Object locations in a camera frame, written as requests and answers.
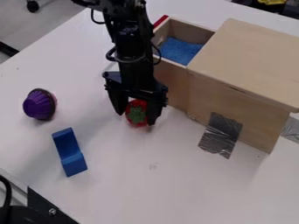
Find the blue object in box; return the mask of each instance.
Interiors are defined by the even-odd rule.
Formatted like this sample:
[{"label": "blue object in box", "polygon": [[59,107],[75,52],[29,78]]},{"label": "blue object in box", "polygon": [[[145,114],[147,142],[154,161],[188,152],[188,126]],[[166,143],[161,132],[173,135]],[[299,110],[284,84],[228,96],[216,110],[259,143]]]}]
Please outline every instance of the blue object in box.
[{"label": "blue object in box", "polygon": [[63,129],[52,134],[57,151],[59,153],[61,164],[67,177],[87,170],[87,163],[80,151],[73,129]]},{"label": "blue object in box", "polygon": [[176,38],[167,38],[160,47],[162,57],[187,66],[204,45],[190,44]]}]

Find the wooden box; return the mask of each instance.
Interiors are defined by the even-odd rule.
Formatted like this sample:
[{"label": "wooden box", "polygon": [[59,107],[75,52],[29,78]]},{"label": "wooden box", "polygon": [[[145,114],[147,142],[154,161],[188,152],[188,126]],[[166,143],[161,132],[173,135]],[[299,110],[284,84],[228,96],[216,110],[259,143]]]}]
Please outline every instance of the wooden box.
[{"label": "wooden box", "polygon": [[214,32],[169,18],[155,32],[156,45],[168,36],[206,43],[188,66],[163,59],[156,67],[170,105],[204,125],[212,112],[234,119],[240,141],[270,153],[299,111],[299,38],[234,19]]},{"label": "wooden box", "polygon": [[[162,22],[154,32],[153,44],[155,46],[161,46],[168,37],[193,44],[205,44],[215,33],[204,27],[187,24],[171,17]],[[169,104],[176,109],[187,112],[189,86],[187,66],[162,58],[161,63],[155,66],[155,76],[163,84],[168,86]]]}]

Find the purple toy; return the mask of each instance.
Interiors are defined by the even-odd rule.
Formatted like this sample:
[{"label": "purple toy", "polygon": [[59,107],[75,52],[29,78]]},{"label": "purple toy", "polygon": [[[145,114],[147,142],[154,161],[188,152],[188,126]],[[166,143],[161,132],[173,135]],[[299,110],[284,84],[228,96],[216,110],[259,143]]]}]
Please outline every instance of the purple toy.
[{"label": "purple toy", "polygon": [[24,100],[23,110],[38,120],[50,120],[55,113],[56,98],[42,88],[33,89]]}]

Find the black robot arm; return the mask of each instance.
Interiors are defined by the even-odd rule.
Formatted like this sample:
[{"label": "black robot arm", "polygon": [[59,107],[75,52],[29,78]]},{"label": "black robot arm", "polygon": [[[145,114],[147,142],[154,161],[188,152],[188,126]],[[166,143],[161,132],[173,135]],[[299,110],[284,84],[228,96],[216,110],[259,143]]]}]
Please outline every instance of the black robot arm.
[{"label": "black robot arm", "polygon": [[143,0],[73,0],[77,4],[101,11],[108,33],[115,46],[106,58],[119,64],[120,72],[105,72],[106,90],[115,108],[122,115],[129,97],[144,100],[148,125],[153,125],[167,105],[168,88],[154,77],[153,25]]}]

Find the blue foam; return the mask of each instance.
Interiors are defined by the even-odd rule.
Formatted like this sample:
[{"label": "blue foam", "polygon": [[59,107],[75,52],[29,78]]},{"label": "blue foam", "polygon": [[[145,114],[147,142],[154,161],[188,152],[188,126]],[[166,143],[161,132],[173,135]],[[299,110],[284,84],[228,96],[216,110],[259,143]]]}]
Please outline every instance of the blue foam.
[{"label": "blue foam", "polygon": [[187,66],[204,45],[190,44],[176,38],[167,38],[160,47],[162,57]]},{"label": "blue foam", "polygon": [[53,133],[52,138],[67,177],[87,170],[87,163],[72,128]]}]

